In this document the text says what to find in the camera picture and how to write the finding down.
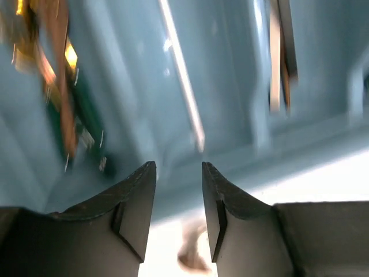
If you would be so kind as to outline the black spoon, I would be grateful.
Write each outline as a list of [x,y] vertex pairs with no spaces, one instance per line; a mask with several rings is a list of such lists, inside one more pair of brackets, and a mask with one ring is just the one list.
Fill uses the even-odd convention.
[[284,64],[289,78],[298,79],[295,40],[293,36],[292,14],[289,0],[279,0],[278,10],[282,30]]

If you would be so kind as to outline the white spoon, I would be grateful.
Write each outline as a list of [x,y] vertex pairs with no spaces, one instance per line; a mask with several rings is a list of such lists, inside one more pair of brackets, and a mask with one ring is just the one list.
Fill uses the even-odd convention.
[[270,1],[269,45],[271,59],[270,110],[280,109],[281,29],[277,1]]

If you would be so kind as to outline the copper spoon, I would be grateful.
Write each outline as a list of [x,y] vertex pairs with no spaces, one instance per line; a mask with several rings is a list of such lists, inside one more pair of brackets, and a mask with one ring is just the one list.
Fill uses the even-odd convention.
[[284,102],[286,110],[291,108],[291,96],[290,96],[290,86],[289,86],[289,74],[287,70],[286,63],[281,64],[281,76],[283,81],[283,92],[284,92]]

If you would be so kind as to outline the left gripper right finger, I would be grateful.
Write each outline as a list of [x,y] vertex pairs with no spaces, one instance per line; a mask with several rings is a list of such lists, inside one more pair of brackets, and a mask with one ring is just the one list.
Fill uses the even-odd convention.
[[268,205],[202,163],[219,276],[367,276],[368,202]]

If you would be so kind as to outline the white chopstick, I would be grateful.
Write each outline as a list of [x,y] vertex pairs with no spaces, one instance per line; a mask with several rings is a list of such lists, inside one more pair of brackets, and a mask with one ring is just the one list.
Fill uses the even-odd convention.
[[187,113],[191,122],[193,136],[196,140],[198,152],[203,153],[205,149],[205,132],[192,84],[187,71],[186,62],[183,56],[182,48],[179,42],[174,19],[171,13],[170,5],[167,0],[159,0],[160,10],[163,15],[165,27],[168,32],[168,39],[171,45],[172,55],[175,61],[179,82],[182,87],[182,94],[187,107]]

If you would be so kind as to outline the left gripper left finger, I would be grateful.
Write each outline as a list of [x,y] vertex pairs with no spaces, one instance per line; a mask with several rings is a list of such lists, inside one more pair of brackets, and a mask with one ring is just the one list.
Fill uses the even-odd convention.
[[1,208],[1,275],[137,276],[155,189],[150,161],[63,212]]

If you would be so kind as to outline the blue plastic cutlery tray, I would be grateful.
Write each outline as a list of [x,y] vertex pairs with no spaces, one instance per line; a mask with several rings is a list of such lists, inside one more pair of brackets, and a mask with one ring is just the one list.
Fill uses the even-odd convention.
[[200,202],[201,163],[256,189],[368,150],[368,2],[290,1],[298,79],[271,111],[268,1],[168,1],[205,132],[198,152],[159,1],[69,1],[69,34],[116,168],[65,169],[36,72],[1,44],[1,205],[61,211],[157,166],[155,219]]

